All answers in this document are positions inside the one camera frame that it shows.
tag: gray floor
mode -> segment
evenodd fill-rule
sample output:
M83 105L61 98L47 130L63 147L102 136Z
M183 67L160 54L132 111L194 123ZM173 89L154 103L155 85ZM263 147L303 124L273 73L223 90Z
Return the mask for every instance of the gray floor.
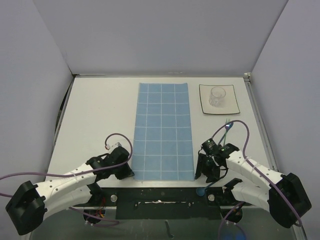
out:
M106 216L114 219L115 211ZM220 220L203 218L169 220L170 237L164 220L121 220L120 225L110 228L91 227L84 224L83 216L71 210L59 212L45 220L32 240L216 240ZM244 209L239 223L248 240L296 240L291 229L278 225L270 214L262 209ZM223 240L245 240L235 226L225 226Z

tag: grid pattern cloth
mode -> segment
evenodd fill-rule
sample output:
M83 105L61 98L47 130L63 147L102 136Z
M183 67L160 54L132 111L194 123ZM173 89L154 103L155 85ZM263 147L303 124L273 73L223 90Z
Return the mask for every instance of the grid pattern cloth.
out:
M186 83L140 83L132 170L137 181L195 179Z

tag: clear drinking glass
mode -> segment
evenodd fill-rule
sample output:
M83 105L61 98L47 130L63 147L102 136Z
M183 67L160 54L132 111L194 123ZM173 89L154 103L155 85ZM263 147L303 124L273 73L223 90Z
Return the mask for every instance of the clear drinking glass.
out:
M221 103L221 101L224 99L226 96L226 91L220 87L220 86L215 86L211 89L211 94L209 98L209 103L210 105L217 107Z

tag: white table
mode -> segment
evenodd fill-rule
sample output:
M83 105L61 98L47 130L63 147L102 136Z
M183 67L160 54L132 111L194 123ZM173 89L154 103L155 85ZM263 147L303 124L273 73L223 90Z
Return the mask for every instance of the white table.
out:
M239 119L248 124L250 139L246 154L260 164L269 167L243 78L76 77L63 115L48 173L64 174L85 163L91 157L105 153L104 140L109 134L122 133L133 141L139 83L188 83L194 170L197 167L197 153L201 144L225 123L227 117L231 120ZM233 115L203 114L199 84L234 85L240 113ZM221 131L215 141L219 141L223 133L224 131ZM244 126L235 123L227 135L227 142L242 149L246 134ZM116 142L120 142L127 150L130 149L126 140L118 136L112 137L109 144ZM215 183L213 187L221 187L233 178L247 181L240 174L230 170L227 176ZM105 188L203 187L207 185L205 176L195 181L136 181L133 177L117 180L111 176L99 181L98 184Z

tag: gray wall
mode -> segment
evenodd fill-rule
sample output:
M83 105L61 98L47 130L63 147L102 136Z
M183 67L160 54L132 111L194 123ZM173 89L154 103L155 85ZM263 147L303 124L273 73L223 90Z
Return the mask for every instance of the gray wall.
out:
M55 122L72 80L57 45L32 0L0 3L0 176L44 172L49 164ZM13 194L33 176L0 182L0 192ZM18 234L0 197L0 239Z
M33 0L74 74L242 75L288 0Z
M296 173L311 200L309 240L320 226L320 1L291 0L253 69L252 85L276 161Z

